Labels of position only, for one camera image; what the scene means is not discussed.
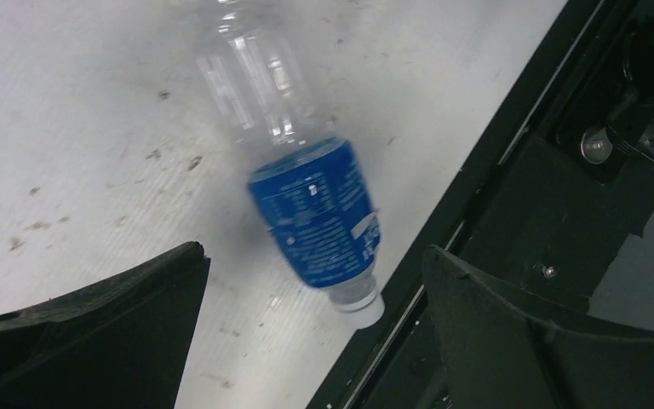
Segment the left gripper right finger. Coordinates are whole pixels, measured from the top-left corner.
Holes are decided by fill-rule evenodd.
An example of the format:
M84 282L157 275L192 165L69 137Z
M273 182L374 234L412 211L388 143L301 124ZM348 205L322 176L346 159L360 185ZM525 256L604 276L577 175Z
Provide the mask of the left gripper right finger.
M422 259L460 408L654 408L654 331L570 310L437 246Z

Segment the clear bottle blue label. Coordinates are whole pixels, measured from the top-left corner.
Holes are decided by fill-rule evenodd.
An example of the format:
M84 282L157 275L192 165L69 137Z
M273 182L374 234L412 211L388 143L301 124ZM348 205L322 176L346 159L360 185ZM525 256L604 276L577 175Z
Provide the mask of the clear bottle blue label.
M385 303L374 268L381 232L358 156L337 134L278 14L209 1L197 66L246 158L246 187L295 275L364 329Z

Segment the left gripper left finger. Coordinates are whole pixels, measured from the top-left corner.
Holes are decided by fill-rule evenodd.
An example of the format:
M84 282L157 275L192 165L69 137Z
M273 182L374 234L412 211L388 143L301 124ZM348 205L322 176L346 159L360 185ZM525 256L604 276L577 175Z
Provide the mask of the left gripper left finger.
M209 276L186 242L0 315L0 408L171 408Z

